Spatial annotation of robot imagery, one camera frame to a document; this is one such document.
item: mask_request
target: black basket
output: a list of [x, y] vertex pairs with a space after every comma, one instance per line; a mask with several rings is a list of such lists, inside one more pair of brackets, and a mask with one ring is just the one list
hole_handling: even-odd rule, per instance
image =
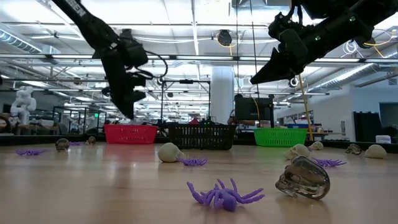
[[169, 126], [170, 142], [180, 149], [232, 148], [235, 125], [223, 124], [172, 124]]

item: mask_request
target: person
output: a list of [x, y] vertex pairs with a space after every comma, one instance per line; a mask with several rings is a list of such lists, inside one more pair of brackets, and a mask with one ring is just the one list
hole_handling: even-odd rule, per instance
[[[243, 98], [243, 95], [238, 93], [237, 95], [235, 95], [234, 101], [236, 101], [236, 99], [238, 98]], [[256, 121], [248, 121], [248, 120], [237, 121], [235, 120], [235, 110], [232, 110], [229, 114], [229, 119], [227, 121], [227, 124], [239, 125], [239, 129], [243, 130], [243, 129], [251, 129], [251, 127], [256, 126]]]

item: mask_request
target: red basket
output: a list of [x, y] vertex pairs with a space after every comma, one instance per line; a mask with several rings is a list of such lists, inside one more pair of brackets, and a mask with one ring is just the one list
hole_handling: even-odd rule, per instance
[[106, 142], [110, 144], [152, 144], [156, 131], [156, 126], [105, 124]]

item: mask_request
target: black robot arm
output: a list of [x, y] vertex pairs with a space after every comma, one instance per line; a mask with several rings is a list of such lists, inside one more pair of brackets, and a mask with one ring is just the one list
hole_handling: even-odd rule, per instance
[[[325, 19], [316, 26], [302, 25], [301, 6], [312, 19]], [[295, 7], [299, 22], [291, 20]], [[349, 40], [362, 48], [373, 42], [374, 26], [398, 10], [398, 0], [292, 0], [290, 12], [280, 12], [269, 26], [269, 35], [280, 41], [271, 59], [251, 79], [252, 84], [290, 80], [306, 65], [324, 57]]]
[[[125, 116], [133, 118], [134, 102], [146, 97], [145, 93], [134, 91], [134, 87], [145, 86], [146, 80], [154, 77], [138, 69], [148, 62], [142, 45], [132, 38], [131, 32], [117, 35], [109, 25], [92, 15], [80, 0], [53, 2], [77, 25], [87, 43], [95, 50], [93, 58], [101, 59], [112, 102]], [[132, 68], [139, 72], [128, 72]]]

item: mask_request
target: plastic basket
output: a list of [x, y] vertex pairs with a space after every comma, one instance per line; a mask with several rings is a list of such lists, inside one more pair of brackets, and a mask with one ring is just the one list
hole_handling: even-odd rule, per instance
[[169, 126], [170, 142], [180, 149], [232, 148], [235, 125], [222, 124], [173, 124]]
[[307, 129], [300, 128], [257, 128], [254, 137], [258, 146], [292, 147], [304, 144]]
[[156, 126], [105, 124], [106, 142], [110, 144], [151, 144], [156, 131]]

